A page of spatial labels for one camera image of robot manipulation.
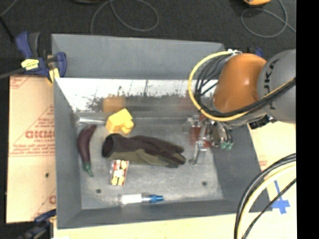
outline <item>work glove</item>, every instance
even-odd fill
[[[181,146],[154,137],[143,135],[124,137],[113,133],[105,138],[102,155],[107,159],[128,160],[132,164],[176,168],[186,161],[181,155],[183,151],[184,148]]]

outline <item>small box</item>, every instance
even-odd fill
[[[113,160],[112,161],[112,173],[111,184],[121,185],[125,184],[126,174],[129,167],[129,162],[126,160]]]

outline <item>yellow block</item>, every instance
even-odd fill
[[[132,131],[133,126],[132,116],[127,109],[122,109],[109,116],[106,122],[106,128],[110,133],[122,131],[124,134],[128,134]]]

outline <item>purple eggplant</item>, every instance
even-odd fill
[[[91,177],[93,177],[93,173],[91,171],[90,140],[96,130],[96,127],[97,126],[95,124],[86,126],[79,133],[77,139],[77,146],[82,159],[83,169]]]

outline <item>cardboard box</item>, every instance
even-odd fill
[[[33,221],[55,208],[53,85],[44,77],[10,78],[6,222]]]

